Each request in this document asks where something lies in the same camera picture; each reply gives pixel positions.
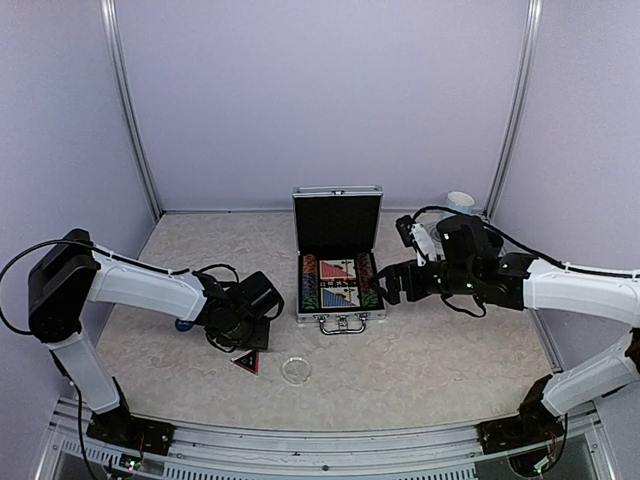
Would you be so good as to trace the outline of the black triangular dealer button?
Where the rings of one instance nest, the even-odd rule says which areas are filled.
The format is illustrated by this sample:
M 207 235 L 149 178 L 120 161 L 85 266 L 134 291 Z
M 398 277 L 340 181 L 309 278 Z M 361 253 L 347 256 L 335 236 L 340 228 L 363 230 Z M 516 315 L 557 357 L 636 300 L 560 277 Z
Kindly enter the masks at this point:
M 235 358 L 232 358 L 231 362 L 253 375 L 258 375 L 259 359 L 260 353 L 257 350 L 249 350 Z

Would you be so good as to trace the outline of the green chip stack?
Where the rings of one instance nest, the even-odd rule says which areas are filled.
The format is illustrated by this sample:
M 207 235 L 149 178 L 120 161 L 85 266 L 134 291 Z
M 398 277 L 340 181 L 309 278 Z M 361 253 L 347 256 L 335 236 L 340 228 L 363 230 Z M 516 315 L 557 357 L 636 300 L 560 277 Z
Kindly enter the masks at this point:
M 319 297 L 316 292 L 305 293 L 301 298 L 301 308 L 305 311 L 319 309 Z

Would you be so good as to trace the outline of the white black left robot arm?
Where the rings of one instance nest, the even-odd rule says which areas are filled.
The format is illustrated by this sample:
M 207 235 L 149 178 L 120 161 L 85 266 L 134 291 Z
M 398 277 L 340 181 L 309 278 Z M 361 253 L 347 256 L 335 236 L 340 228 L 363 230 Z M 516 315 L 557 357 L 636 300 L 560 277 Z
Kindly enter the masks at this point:
M 285 301 L 261 271 L 230 281 L 217 279 L 212 267 L 175 270 L 122 256 L 94 243 L 88 231 L 73 229 L 60 239 L 33 245 L 8 260 L 9 270 L 43 249 L 45 255 L 27 278 L 28 326 L 20 329 L 6 317 L 13 333 L 32 336 L 46 346 L 78 398 L 91 411 L 80 429 L 91 438 L 142 454 L 165 456 L 175 427 L 166 421 L 132 414 L 118 381 L 108 374 L 82 321 L 88 303 L 123 305 L 171 317 L 180 330 L 203 329 L 214 348 L 263 351 L 270 324 Z

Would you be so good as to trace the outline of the red playing card deck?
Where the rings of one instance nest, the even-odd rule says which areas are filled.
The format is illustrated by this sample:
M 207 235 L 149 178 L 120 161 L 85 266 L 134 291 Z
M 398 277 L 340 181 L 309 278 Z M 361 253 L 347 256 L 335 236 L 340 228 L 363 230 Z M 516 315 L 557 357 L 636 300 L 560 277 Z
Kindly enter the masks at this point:
M 319 262 L 321 280 L 355 280 L 357 278 L 354 259 L 321 260 Z

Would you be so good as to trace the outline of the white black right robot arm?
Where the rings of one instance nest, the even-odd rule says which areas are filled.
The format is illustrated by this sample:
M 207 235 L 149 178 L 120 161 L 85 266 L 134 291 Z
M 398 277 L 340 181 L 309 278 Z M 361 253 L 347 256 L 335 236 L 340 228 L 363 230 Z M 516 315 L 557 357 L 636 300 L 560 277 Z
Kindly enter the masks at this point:
M 438 243 L 418 214 L 397 219 L 396 229 L 416 257 L 375 275 L 373 288 L 388 304 L 468 296 L 479 316 L 490 306 L 527 310 L 559 362 L 533 383 L 515 415 L 478 424 L 484 453 L 559 437 L 570 410 L 638 383 L 638 271 L 572 266 L 454 211 L 437 223 Z

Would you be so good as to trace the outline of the green chip group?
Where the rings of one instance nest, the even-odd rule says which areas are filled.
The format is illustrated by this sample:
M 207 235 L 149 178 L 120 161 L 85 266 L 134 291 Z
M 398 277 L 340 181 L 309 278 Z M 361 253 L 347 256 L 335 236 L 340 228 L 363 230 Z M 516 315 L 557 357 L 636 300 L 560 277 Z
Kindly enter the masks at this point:
M 380 304 L 379 296 L 376 292 L 367 292 L 362 295 L 361 306 L 364 308 L 378 308 Z

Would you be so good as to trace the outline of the aluminium poker case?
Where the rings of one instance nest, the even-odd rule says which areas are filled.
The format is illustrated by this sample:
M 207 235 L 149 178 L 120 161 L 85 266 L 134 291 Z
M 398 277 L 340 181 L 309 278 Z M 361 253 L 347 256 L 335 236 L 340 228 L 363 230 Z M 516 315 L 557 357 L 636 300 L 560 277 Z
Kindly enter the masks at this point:
M 300 324 L 325 336 L 359 335 L 386 317 L 372 284 L 382 199 L 378 185 L 293 189 Z

